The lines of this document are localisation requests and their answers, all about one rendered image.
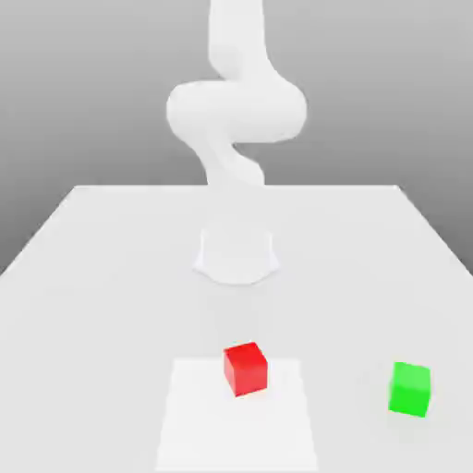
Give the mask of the small red cube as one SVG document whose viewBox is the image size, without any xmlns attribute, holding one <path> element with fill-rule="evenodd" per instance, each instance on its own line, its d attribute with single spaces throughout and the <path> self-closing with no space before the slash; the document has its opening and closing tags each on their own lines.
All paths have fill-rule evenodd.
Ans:
<svg viewBox="0 0 473 473">
<path fill-rule="evenodd" d="M 268 361 L 255 342 L 224 349 L 224 376 L 235 397 L 268 386 Z"/>
</svg>

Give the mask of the small green cube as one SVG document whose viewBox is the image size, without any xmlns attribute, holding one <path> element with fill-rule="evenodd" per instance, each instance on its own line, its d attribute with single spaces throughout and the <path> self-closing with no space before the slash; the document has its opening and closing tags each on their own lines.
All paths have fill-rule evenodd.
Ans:
<svg viewBox="0 0 473 473">
<path fill-rule="evenodd" d="M 390 382 L 390 411 L 425 418 L 431 401 L 431 370 L 406 362 L 394 363 Z"/>
</svg>

